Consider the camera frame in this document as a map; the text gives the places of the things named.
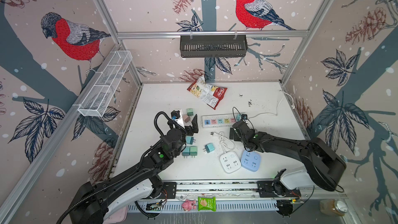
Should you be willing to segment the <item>green plug adapter far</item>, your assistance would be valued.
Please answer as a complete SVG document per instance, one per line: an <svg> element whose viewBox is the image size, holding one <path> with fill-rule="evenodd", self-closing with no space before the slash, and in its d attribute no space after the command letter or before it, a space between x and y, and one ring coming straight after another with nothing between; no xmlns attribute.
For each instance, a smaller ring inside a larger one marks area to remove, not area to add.
<svg viewBox="0 0 398 224"><path fill-rule="evenodd" d="M194 110L192 108L187 109L187 115L188 116L193 116L194 115Z"/></svg>

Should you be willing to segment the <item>white multicolour power strip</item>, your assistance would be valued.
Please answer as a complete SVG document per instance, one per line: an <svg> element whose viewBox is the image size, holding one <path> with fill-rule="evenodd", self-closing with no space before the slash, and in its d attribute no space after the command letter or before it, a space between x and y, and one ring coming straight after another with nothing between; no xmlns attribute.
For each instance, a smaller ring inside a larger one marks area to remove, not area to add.
<svg viewBox="0 0 398 224"><path fill-rule="evenodd" d="M205 115L202 116L201 124L203 128L231 127L237 122L236 115L238 114Z"/></svg>

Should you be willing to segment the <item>pink plug adapter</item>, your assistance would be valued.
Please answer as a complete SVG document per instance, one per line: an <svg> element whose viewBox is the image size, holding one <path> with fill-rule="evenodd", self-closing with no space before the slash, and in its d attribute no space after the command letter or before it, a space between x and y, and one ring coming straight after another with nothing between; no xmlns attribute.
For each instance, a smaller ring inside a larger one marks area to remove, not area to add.
<svg viewBox="0 0 398 224"><path fill-rule="evenodd" d="M191 117L186 115L186 114L184 114L184 115L182 115L182 119L183 119L184 123L188 123L191 120Z"/></svg>

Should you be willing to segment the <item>blue square power socket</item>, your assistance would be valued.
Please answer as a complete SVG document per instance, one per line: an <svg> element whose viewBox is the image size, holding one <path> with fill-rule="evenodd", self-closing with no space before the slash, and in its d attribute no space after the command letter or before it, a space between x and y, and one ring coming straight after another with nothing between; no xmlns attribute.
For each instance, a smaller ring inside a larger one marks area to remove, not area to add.
<svg viewBox="0 0 398 224"><path fill-rule="evenodd" d="M251 172L257 172L261 164L261 155L255 151L243 151L241 166Z"/></svg>

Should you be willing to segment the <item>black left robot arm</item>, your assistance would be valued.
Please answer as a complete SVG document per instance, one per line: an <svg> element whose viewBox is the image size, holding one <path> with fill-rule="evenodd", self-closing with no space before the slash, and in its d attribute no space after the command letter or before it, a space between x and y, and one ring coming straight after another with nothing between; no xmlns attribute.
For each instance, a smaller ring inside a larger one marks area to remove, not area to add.
<svg viewBox="0 0 398 224"><path fill-rule="evenodd" d="M163 181L159 173L166 170L186 148L187 136L198 133L198 118L190 126L181 126L165 112L158 112L154 126L159 141L147 149L139 162L111 179L92 185L83 184L58 223L69 216L74 224L102 224L120 209L148 197L162 193Z"/></svg>

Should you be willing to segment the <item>teal plug adapter front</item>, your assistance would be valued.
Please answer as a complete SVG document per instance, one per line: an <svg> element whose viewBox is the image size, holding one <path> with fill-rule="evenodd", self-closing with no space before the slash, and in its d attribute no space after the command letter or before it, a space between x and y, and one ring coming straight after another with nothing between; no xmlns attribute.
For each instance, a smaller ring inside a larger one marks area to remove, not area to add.
<svg viewBox="0 0 398 224"><path fill-rule="evenodd" d="M189 157L190 156L190 146L187 146L183 149L183 151L181 152L182 156L184 158Z"/></svg>

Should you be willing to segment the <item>green plug adapter front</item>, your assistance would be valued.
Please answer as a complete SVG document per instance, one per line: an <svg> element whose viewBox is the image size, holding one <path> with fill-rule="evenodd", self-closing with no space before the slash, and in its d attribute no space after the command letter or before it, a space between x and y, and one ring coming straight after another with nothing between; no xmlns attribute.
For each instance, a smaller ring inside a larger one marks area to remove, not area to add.
<svg viewBox="0 0 398 224"><path fill-rule="evenodd" d="M196 157L198 155L198 147L197 146L190 146L189 156Z"/></svg>

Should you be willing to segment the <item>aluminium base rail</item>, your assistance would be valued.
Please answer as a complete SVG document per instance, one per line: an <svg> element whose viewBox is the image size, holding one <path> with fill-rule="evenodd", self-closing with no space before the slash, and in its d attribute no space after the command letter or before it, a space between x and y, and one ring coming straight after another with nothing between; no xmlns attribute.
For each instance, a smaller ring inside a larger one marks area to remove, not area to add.
<svg viewBox="0 0 398 224"><path fill-rule="evenodd" d="M348 198L341 189L329 192L316 186L287 190L278 196L265 179L179 180L164 185L168 196L160 198L160 214L185 213L185 201L197 201L199 197L215 199L217 212L277 211L285 202L296 207L307 200Z"/></svg>

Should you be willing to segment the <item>green plug adapter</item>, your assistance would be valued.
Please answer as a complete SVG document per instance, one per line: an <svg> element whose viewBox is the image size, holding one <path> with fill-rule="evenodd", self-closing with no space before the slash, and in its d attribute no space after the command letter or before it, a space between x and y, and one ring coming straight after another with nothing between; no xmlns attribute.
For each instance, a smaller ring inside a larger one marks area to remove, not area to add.
<svg viewBox="0 0 398 224"><path fill-rule="evenodd" d="M198 147L197 146L190 146L189 156L196 157L198 155Z"/></svg>
<svg viewBox="0 0 398 224"><path fill-rule="evenodd" d="M187 109L187 115L188 116L193 116L194 115L194 110L192 108Z"/></svg>

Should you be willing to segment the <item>red white chips bag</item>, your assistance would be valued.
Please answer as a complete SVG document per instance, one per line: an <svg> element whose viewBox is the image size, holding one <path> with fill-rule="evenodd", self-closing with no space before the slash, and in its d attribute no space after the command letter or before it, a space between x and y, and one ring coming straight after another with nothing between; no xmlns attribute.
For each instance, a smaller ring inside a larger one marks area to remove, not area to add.
<svg viewBox="0 0 398 224"><path fill-rule="evenodd" d="M202 75L193 82L187 90L215 110L220 101L224 98L228 88L208 84L205 80L205 76Z"/></svg>

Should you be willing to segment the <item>pink tray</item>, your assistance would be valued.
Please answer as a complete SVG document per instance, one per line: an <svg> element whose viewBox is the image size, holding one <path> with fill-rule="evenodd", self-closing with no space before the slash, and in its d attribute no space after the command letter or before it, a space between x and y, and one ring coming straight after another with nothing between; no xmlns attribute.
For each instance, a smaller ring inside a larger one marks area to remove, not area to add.
<svg viewBox="0 0 398 224"><path fill-rule="evenodd" d="M103 224L117 224L125 221L128 213L128 207L121 208L117 212L113 213L109 218L104 220Z"/></svg>

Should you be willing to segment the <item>pink toy pig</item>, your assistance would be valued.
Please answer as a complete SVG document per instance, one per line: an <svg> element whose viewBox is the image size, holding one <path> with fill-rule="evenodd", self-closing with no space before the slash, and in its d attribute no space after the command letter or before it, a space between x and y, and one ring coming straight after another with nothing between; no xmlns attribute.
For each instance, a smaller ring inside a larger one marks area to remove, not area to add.
<svg viewBox="0 0 398 224"><path fill-rule="evenodd" d="M181 207L185 212L189 212L191 210L196 210L198 207L197 201L186 199L185 202L182 203Z"/></svg>

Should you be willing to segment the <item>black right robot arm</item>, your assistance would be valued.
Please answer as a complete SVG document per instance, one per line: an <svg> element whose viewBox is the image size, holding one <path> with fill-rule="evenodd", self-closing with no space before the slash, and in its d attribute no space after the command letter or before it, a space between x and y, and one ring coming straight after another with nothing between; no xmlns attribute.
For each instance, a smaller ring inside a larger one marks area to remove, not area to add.
<svg viewBox="0 0 398 224"><path fill-rule="evenodd" d="M296 196L300 187L320 187L329 192L343 193L339 185L347 166L322 139L292 140L256 132L240 120L230 127L230 137L243 144L249 153L275 153L297 160L302 167L288 171L278 171L273 179L258 182L258 192L262 198Z"/></svg>

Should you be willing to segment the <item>green snack packet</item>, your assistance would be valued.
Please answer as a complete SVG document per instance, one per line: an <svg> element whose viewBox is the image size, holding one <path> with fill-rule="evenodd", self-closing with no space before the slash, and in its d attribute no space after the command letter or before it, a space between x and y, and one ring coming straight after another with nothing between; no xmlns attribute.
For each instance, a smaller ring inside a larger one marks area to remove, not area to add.
<svg viewBox="0 0 398 224"><path fill-rule="evenodd" d="M198 197L198 211L217 211L216 198Z"/></svg>

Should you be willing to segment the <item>white square power socket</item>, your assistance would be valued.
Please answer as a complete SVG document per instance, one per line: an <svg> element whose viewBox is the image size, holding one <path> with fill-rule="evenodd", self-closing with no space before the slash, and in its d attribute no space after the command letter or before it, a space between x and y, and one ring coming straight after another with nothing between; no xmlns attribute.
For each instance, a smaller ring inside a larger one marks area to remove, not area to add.
<svg viewBox="0 0 398 224"><path fill-rule="evenodd" d="M234 151L225 152L220 156L220 163L227 174L234 173L241 168L241 161Z"/></svg>

